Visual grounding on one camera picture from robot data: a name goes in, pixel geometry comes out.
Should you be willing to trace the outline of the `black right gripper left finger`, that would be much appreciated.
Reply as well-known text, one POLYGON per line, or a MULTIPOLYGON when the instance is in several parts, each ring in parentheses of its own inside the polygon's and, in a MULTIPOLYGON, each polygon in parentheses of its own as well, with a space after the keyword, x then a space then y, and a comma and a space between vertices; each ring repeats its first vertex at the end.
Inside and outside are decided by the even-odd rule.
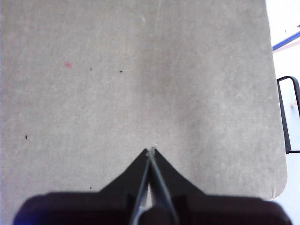
POLYGON ((27 199, 15 225, 127 225, 147 170, 147 150, 100 191, 52 192, 27 199))

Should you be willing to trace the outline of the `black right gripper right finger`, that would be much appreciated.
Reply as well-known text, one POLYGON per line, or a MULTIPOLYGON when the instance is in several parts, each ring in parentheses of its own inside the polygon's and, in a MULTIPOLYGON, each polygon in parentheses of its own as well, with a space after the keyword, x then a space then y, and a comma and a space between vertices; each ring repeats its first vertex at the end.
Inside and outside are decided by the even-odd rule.
POLYGON ((290 225, 281 206, 261 198, 209 195, 183 177, 157 150, 151 151, 154 175, 180 225, 290 225))

